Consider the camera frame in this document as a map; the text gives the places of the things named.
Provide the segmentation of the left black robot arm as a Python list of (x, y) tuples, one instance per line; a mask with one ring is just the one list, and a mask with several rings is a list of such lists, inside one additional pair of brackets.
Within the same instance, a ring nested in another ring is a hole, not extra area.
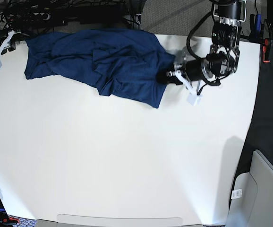
[[(200, 57), (191, 48), (191, 38), (209, 17), (214, 22), (212, 45), (209, 53)], [(175, 72), (180, 71), (188, 82), (203, 81), (209, 86), (219, 86), (223, 78), (237, 70), (241, 23), (245, 20), (246, 1), (213, 0), (211, 10), (189, 32), (186, 40), (187, 51), (194, 59), (175, 62), (173, 66), (157, 74), (157, 82), (180, 85), (181, 82), (175, 76)]]

